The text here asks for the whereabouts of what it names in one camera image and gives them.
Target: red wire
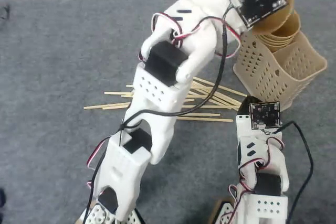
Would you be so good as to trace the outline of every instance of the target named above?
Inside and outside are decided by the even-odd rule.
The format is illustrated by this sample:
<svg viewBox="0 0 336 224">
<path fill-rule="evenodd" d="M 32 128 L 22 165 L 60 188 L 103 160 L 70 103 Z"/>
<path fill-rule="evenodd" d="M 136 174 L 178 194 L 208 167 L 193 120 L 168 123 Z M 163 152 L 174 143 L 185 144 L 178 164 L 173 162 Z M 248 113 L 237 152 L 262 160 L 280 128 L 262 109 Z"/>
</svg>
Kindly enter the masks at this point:
<svg viewBox="0 0 336 224">
<path fill-rule="evenodd" d="M 97 152 L 99 151 L 99 149 L 102 147 L 103 143 L 109 139 L 110 136 L 104 138 L 102 141 L 100 141 L 100 143 L 96 146 L 96 148 L 94 149 L 94 151 L 92 152 L 92 154 L 89 156 L 86 165 L 89 166 L 91 161 L 93 160 L 93 158 L 95 157 L 95 155 L 97 154 Z"/>
<path fill-rule="evenodd" d="M 236 206 L 235 206 L 235 208 L 234 208 L 234 210 L 233 210 L 233 212 L 232 212 L 232 215 L 231 215 L 231 217 L 230 217 L 230 219 L 229 219 L 229 221 L 228 221 L 227 224 L 230 224 L 230 223 L 232 222 L 232 220 L 233 220 L 233 218 L 234 218 L 234 216 L 235 216 L 235 214 L 236 214 L 237 208 L 238 208 L 238 206 L 239 206 L 239 204 L 240 204 L 240 201 L 242 200 L 243 195 L 244 195 L 245 193 L 247 193 L 247 192 L 248 192 L 248 191 L 242 191 L 242 192 L 241 192 L 240 197 L 239 197 L 239 201 L 237 202 L 237 204 L 236 204 Z"/>
</svg>

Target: wire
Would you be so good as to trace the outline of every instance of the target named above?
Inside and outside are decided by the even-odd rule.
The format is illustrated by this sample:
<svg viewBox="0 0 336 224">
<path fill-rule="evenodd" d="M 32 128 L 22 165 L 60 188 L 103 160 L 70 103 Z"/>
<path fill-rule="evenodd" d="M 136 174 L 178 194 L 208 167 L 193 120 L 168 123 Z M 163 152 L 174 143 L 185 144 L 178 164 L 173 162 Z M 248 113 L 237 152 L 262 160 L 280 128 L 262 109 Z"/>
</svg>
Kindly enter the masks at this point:
<svg viewBox="0 0 336 224">
<path fill-rule="evenodd" d="M 231 188 L 233 188 L 235 190 L 235 194 L 232 193 Z M 227 190 L 228 190 L 229 194 L 235 200 L 235 203 L 237 203 L 237 191 L 238 191 L 237 187 L 235 185 L 231 184 L 231 185 L 228 186 Z"/>
<path fill-rule="evenodd" d="M 299 201 L 299 199 L 300 199 L 300 197 L 301 197 L 301 195 L 302 195 L 304 189 L 306 188 L 308 182 L 310 181 L 310 179 L 311 179 L 311 177 L 312 177 L 312 175 L 313 175 L 313 170 L 314 170 L 314 160 L 313 160 L 313 158 L 312 158 L 312 156 L 311 156 L 311 153 L 310 153 L 310 149 L 309 149 L 307 140 L 306 140 L 306 138 L 305 138 L 305 136 L 304 136 L 304 134 L 303 134 L 301 128 L 299 127 L 299 125 L 298 125 L 295 121 L 290 121 L 290 122 L 284 124 L 284 125 L 281 126 L 277 131 L 275 131 L 274 134 L 277 134 L 277 133 L 283 131 L 284 129 L 286 129 L 288 126 L 290 126 L 290 125 L 292 125 L 292 124 L 293 124 L 293 125 L 295 126 L 295 128 L 298 130 L 298 132 L 299 132 L 299 134 L 300 134 L 300 136 L 301 136 L 301 138 L 302 138 L 302 141 L 303 141 L 303 143 L 304 143 L 304 145 L 305 145 L 305 148 L 306 148 L 306 151 L 307 151 L 307 155 L 308 155 L 308 159 L 309 159 L 309 162 L 310 162 L 310 169 L 309 169 L 309 174 L 308 174 L 306 180 L 303 182 L 303 184 L 302 184 L 302 186 L 300 187 L 298 193 L 296 194 L 296 197 L 295 197 L 295 200 L 294 200 L 294 202 L 293 202 L 293 205 L 292 205 L 292 207 L 291 207 L 291 209 L 290 209 L 290 211 L 289 211 L 289 215 L 288 215 L 286 224 L 289 224 L 289 223 L 291 222 L 291 219 L 292 219 L 292 217 L 293 217 L 293 213 L 294 213 L 294 211 L 295 211 L 296 205 L 297 205 L 297 203 L 298 203 L 298 201 Z"/>
<path fill-rule="evenodd" d="M 227 56 L 227 58 L 231 58 L 233 57 L 234 55 L 237 54 L 237 52 L 239 51 L 240 47 L 241 47 L 241 41 L 240 41 L 240 36 L 238 33 L 236 33 L 236 31 L 228 24 L 225 22 L 225 16 L 227 15 L 227 13 L 233 9 L 233 5 L 229 5 L 228 6 L 228 9 L 227 11 L 224 13 L 223 15 L 223 18 L 219 18 L 219 17 L 215 17 L 215 16 L 207 16 L 207 17 L 204 17 L 202 18 L 198 24 L 190 31 L 190 32 L 187 32 L 187 33 L 183 33 L 183 29 L 181 27 L 181 25 L 174 19 L 172 18 L 171 16 L 169 16 L 168 14 L 166 13 L 162 13 L 162 12 L 158 12 L 158 13 L 154 13 L 153 14 L 153 17 L 152 17 L 152 21 L 151 21 L 151 29 L 152 29 L 152 33 L 155 31 L 155 27 L 156 27 L 156 22 L 157 22 L 157 19 L 158 17 L 163 17 L 165 18 L 166 20 L 168 20 L 169 22 L 171 22 L 171 24 L 174 25 L 175 29 L 173 29 L 172 31 L 172 34 L 173 34 L 173 40 L 172 40 L 172 43 L 174 45 L 177 44 L 177 47 L 181 48 L 182 47 L 182 42 L 185 38 L 189 37 L 190 35 L 196 33 L 200 27 L 201 27 L 201 23 L 208 20 L 208 19 L 214 19 L 214 20 L 217 20 L 217 21 L 220 21 L 222 23 L 224 23 L 226 25 L 226 28 L 231 32 L 231 34 L 235 37 L 235 40 L 238 42 L 238 47 L 236 48 L 236 50 Z M 141 55 L 141 53 L 138 54 L 138 58 L 139 60 L 141 60 L 142 62 L 144 62 L 144 59 Z"/>
<path fill-rule="evenodd" d="M 92 198 L 93 198 L 93 192 L 94 192 L 94 184 L 95 184 L 95 179 L 96 179 L 96 176 L 98 174 L 98 170 L 99 170 L 99 167 L 101 166 L 101 163 L 103 162 L 104 158 L 105 158 L 105 154 L 106 154 L 106 150 L 104 151 L 104 153 L 101 155 L 99 161 L 98 161 L 98 164 L 96 166 L 96 170 L 94 170 L 95 172 L 93 173 L 93 176 L 92 176 L 92 179 L 91 179 L 91 191 L 90 191 L 90 196 L 89 196 L 89 201 L 88 201 L 88 204 L 86 206 L 86 211 L 85 211 L 85 215 L 84 215 L 84 219 L 83 219 L 83 224 L 86 224 L 86 220 L 88 219 L 88 216 L 89 216 L 89 209 L 90 209 L 90 206 L 91 206 L 91 203 L 92 203 Z"/>
<path fill-rule="evenodd" d="M 243 195 L 244 195 L 245 193 L 247 193 L 247 192 L 248 192 L 248 191 L 242 191 L 242 192 L 241 192 L 240 197 L 239 197 L 239 200 L 238 200 L 238 202 L 237 202 L 235 208 L 233 209 L 232 215 L 231 215 L 231 217 L 230 217 L 230 219 L 229 219 L 229 221 L 228 221 L 227 224 L 230 224 L 230 223 L 233 221 L 233 218 L 234 218 L 234 216 L 236 215 L 237 208 L 238 208 L 238 206 L 239 206 L 239 204 L 240 204 L 240 202 L 241 202 L 241 200 L 242 200 L 242 197 L 243 197 Z"/>
<path fill-rule="evenodd" d="M 107 139 L 109 139 L 111 136 L 105 137 L 102 141 L 100 141 L 100 143 L 96 146 L 96 148 L 94 149 L 94 151 L 92 152 L 92 154 L 90 155 L 90 157 L 88 158 L 87 162 L 86 162 L 86 166 L 91 169 L 91 170 L 95 170 L 93 167 L 90 166 L 92 160 L 95 158 L 96 154 L 99 152 L 99 150 L 101 149 L 101 147 L 103 146 L 103 144 L 105 143 L 105 141 Z"/>
<path fill-rule="evenodd" d="M 226 53 L 227 53 L 227 32 L 226 32 L 226 24 L 223 24 L 223 35 L 222 35 L 222 40 L 223 40 L 223 56 L 221 57 L 221 61 L 219 64 L 219 71 L 218 71 L 218 76 L 216 79 L 216 82 L 211 90 L 211 92 L 208 94 L 208 96 L 200 102 L 198 105 L 194 106 L 193 108 L 189 110 L 184 110 L 180 112 L 172 112 L 172 113 L 167 113 L 167 112 L 161 112 L 161 111 L 154 111 L 154 110 L 140 110 L 137 113 L 133 114 L 130 116 L 127 120 L 125 120 L 124 123 L 122 123 L 120 130 L 123 130 L 125 127 L 128 127 L 128 124 L 134 120 L 136 117 L 143 113 L 148 113 L 148 114 L 154 114 L 154 115 L 160 115 L 160 116 L 180 116 L 180 115 L 185 115 L 188 113 L 192 113 L 195 110 L 198 110 L 200 107 L 202 107 L 205 103 L 207 103 L 211 97 L 215 94 L 217 91 L 217 88 L 222 80 L 223 72 L 224 72 L 224 66 L 225 66 L 225 60 L 226 60 Z"/>
</svg>

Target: robotic arm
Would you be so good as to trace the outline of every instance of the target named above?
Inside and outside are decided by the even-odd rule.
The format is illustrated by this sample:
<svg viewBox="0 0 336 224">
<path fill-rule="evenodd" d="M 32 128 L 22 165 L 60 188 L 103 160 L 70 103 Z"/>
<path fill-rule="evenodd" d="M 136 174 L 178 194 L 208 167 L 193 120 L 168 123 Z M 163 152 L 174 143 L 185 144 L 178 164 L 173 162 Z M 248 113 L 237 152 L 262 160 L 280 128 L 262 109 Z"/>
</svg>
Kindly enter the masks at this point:
<svg viewBox="0 0 336 224">
<path fill-rule="evenodd" d="M 167 113 L 181 110 L 193 77 L 213 59 L 215 52 L 223 50 L 223 24 L 227 26 L 225 37 L 230 43 L 255 22 L 285 6 L 286 1 L 274 2 L 271 12 L 259 13 L 253 9 L 253 15 L 247 16 L 249 4 L 248 0 L 179 0 L 164 13 L 154 14 L 153 33 L 139 53 L 142 62 L 135 72 L 132 103 L 122 126 L 108 139 L 106 152 L 92 180 L 91 197 L 98 204 L 91 212 L 89 204 L 81 217 L 83 223 L 110 224 L 125 221 L 130 214 L 137 215 L 134 209 L 142 175 L 148 163 L 157 164 L 162 159 L 174 134 L 176 116 Z M 149 124 L 150 134 L 139 127 L 142 120 Z M 267 162 L 267 155 L 275 157 L 267 167 L 275 174 L 280 173 L 281 192 L 286 191 L 289 183 L 278 146 L 281 140 L 253 135 L 247 129 L 246 119 L 237 118 L 239 145 L 245 147 L 247 142 L 254 142 L 260 162 Z M 246 190 L 258 185 L 258 175 L 255 162 L 245 156 L 246 151 L 241 149 L 239 172 L 244 182 L 237 186 L 237 198 L 249 202 L 252 196 Z M 239 204 L 236 209 L 237 223 L 246 223 L 244 207 L 250 209 L 246 204 Z"/>
</svg>

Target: wooden stick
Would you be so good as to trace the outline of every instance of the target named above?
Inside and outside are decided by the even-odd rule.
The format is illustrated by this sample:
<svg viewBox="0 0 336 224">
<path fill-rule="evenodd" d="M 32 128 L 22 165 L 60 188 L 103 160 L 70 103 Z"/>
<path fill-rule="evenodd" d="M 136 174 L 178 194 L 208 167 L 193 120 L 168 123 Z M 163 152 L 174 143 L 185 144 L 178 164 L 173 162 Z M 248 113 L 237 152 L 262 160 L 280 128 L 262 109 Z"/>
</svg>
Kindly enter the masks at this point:
<svg viewBox="0 0 336 224">
<path fill-rule="evenodd" d="M 189 94 L 192 94 L 192 95 L 198 95 L 197 93 L 192 92 L 192 91 L 189 91 Z M 215 101 L 214 99 L 210 99 L 209 102 L 211 102 L 211 103 L 213 103 L 213 104 L 216 104 L 216 105 L 223 105 L 222 103 L 217 102 L 217 101 Z"/>
<path fill-rule="evenodd" d="M 193 108 L 195 105 L 183 105 L 183 108 Z M 239 106 L 234 105 L 204 105 L 201 109 L 239 109 Z"/>
<path fill-rule="evenodd" d="M 178 120 L 185 120 L 185 121 L 206 121 L 206 122 L 226 122 L 232 123 L 232 119 L 220 119 L 220 118 L 187 118 L 187 117 L 179 117 Z"/>
<path fill-rule="evenodd" d="M 198 83 L 196 81 L 194 81 L 194 82 L 197 83 L 198 86 L 206 88 L 206 86 L 204 86 L 204 85 L 202 85 L 202 84 L 200 84 L 200 83 Z M 235 99 L 233 99 L 231 97 L 228 97 L 227 95 L 219 93 L 218 91 L 215 92 L 215 96 L 218 97 L 218 98 L 220 98 L 221 100 L 223 100 L 224 101 L 223 104 L 225 104 L 225 105 L 226 105 L 227 102 L 229 104 L 233 104 L 233 105 L 238 105 L 238 106 L 241 105 L 241 103 L 239 101 L 237 101 L 237 100 L 235 100 Z"/>
<path fill-rule="evenodd" d="M 187 98 L 206 98 L 207 95 L 202 94 L 187 94 Z"/>
<path fill-rule="evenodd" d="M 189 114 L 185 114 L 183 116 L 220 116 L 220 114 L 214 114 L 214 113 L 189 113 Z"/>
<path fill-rule="evenodd" d="M 111 95 L 132 95 L 132 92 L 104 92 L 104 94 L 111 94 Z"/>
<path fill-rule="evenodd" d="M 103 110 L 125 109 L 127 107 L 128 107 L 128 105 L 112 106 L 112 107 L 104 107 Z"/>
<path fill-rule="evenodd" d="M 198 77 L 194 77 L 194 79 L 197 80 L 197 81 L 200 81 L 200 82 L 202 82 L 202 83 L 205 83 L 205 84 L 209 84 L 209 85 L 212 85 L 212 86 L 215 85 L 213 82 L 206 81 L 206 80 L 203 80 L 203 79 L 198 78 Z M 219 85 L 218 87 L 219 87 L 220 89 L 223 89 L 223 90 L 225 90 L 225 91 L 231 92 L 231 93 L 233 93 L 233 94 L 241 95 L 242 97 L 247 97 L 247 95 L 245 95 L 244 93 L 241 93 L 241 92 L 239 92 L 239 91 L 236 91 L 236 90 L 233 90 L 233 89 L 229 89 L 229 88 L 224 87 L 224 86 L 221 86 L 221 85 Z"/>
<path fill-rule="evenodd" d="M 121 106 L 121 105 L 129 105 L 129 102 L 123 102 L 123 103 L 113 103 L 113 104 L 104 104 L 104 105 L 94 105 L 94 106 L 88 106 L 84 107 L 85 110 L 92 110 L 92 109 L 102 109 L 107 107 L 114 107 L 114 106 Z"/>
<path fill-rule="evenodd" d="M 185 99 L 184 102 L 194 102 L 195 99 Z"/>
<path fill-rule="evenodd" d="M 200 84 L 200 83 L 198 83 L 198 82 L 196 82 L 196 81 L 194 81 L 194 83 L 197 83 L 197 85 L 198 86 L 201 86 L 201 87 L 205 87 L 204 85 L 202 85 L 202 84 Z M 207 92 L 206 90 L 203 90 L 203 88 L 202 89 L 197 89 L 197 91 L 199 92 L 199 93 L 202 93 L 202 94 L 205 94 L 205 95 L 208 95 L 209 94 L 209 92 Z M 231 105 L 230 103 L 228 103 L 228 102 L 226 102 L 226 101 L 220 101 L 222 104 L 224 104 L 224 105 Z"/>
</svg>

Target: black cable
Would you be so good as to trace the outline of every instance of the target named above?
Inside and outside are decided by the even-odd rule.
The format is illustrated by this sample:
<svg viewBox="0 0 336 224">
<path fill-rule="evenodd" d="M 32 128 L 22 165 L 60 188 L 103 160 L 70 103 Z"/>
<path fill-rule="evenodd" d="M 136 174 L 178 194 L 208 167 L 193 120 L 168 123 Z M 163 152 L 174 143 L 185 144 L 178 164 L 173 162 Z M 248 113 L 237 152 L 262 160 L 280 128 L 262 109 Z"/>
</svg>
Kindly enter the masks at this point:
<svg viewBox="0 0 336 224">
<path fill-rule="evenodd" d="M 313 160 L 313 158 L 312 158 L 312 156 L 311 156 L 311 153 L 310 153 L 310 150 L 309 150 L 309 146 L 308 146 L 307 140 L 306 140 L 306 138 L 305 138 L 305 136 L 304 136 L 304 134 L 303 134 L 301 128 L 298 126 L 298 124 L 297 124 L 295 121 L 290 121 L 290 122 L 284 124 L 284 125 L 281 126 L 277 131 L 273 132 L 273 134 L 277 134 L 277 133 L 279 133 L 280 131 L 283 131 L 285 128 L 287 128 L 288 126 L 290 126 L 290 125 L 292 125 L 292 124 L 296 127 L 296 129 L 297 129 L 298 132 L 300 133 L 300 136 L 301 136 L 301 138 L 302 138 L 302 141 L 303 141 L 303 143 L 304 143 L 304 145 L 305 145 L 305 148 L 306 148 L 306 151 L 307 151 L 307 154 L 308 154 L 308 158 L 309 158 L 309 162 L 310 162 L 310 170 L 309 170 L 309 174 L 308 174 L 306 180 L 303 182 L 303 184 L 302 184 L 300 190 L 299 190 L 298 193 L 296 194 L 296 197 L 295 197 L 295 200 L 294 200 L 294 202 L 293 202 L 293 205 L 292 205 L 292 207 L 291 207 L 291 209 L 290 209 L 290 211 L 289 211 L 289 215 L 288 215 L 286 224 L 290 224 L 291 219 L 292 219 L 292 217 L 293 217 L 293 213 L 294 213 L 295 208 L 296 208 L 296 205 L 298 204 L 298 201 L 299 201 L 299 199 L 300 199 L 300 197 L 301 197 L 301 194 L 303 193 L 305 187 L 307 186 L 309 180 L 311 179 L 311 177 L 312 177 L 312 175 L 313 175 L 313 170 L 314 170 L 314 160 Z"/>
<path fill-rule="evenodd" d="M 90 209 L 90 206 L 91 206 L 91 203 L 92 203 L 92 198 L 93 198 L 93 192 L 94 192 L 94 184 L 95 184 L 95 179 L 96 179 L 96 176 L 98 174 L 98 171 L 99 171 L 99 168 L 101 166 L 101 163 L 103 162 L 104 158 L 105 158 L 105 154 L 106 154 L 106 149 L 105 151 L 103 152 L 103 154 L 101 155 L 99 161 L 98 161 L 98 164 L 96 166 L 96 169 L 94 170 L 95 172 L 93 173 L 93 176 L 92 176 L 92 179 L 91 179 L 91 191 L 90 191 L 90 197 L 89 197 L 89 201 L 88 201 L 88 204 L 86 206 L 86 211 L 85 211 L 85 215 L 84 215 L 84 219 L 83 219 L 83 224 L 86 223 L 86 220 L 89 216 L 89 209 Z"/>
<path fill-rule="evenodd" d="M 229 6 L 228 9 L 225 11 L 223 17 L 225 18 L 226 14 L 232 9 L 232 6 Z M 128 127 L 127 125 L 135 119 L 137 116 L 143 114 L 143 113 L 149 113 L 149 114 L 154 114 L 154 115 L 160 115 L 160 116 L 180 116 L 180 115 L 185 115 L 194 112 L 195 110 L 198 110 L 200 107 L 202 107 L 205 103 L 207 103 L 211 97 L 215 94 L 217 91 L 217 88 L 222 80 L 223 72 L 224 72 L 224 66 L 225 66 L 225 60 L 226 60 L 226 54 L 227 54 L 227 32 L 226 32 L 226 24 L 225 21 L 223 21 L 223 34 L 222 34 L 222 40 L 223 40 L 223 54 L 221 57 L 221 63 L 219 64 L 219 71 L 218 71 L 218 76 L 216 79 L 216 82 L 211 90 L 211 92 L 208 94 L 208 96 L 200 102 L 198 105 L 195 107 L 189 109 L 189 110 L 184 110 L 180 112 L 161 112 L 161 111 L 154 111 L 154 110 L 140 110 L 137 113 L 133 114 L 130 116 L 125 122 L 121 125 L 121 129 L 124 129 L 125 127 Z"/>
</svg>

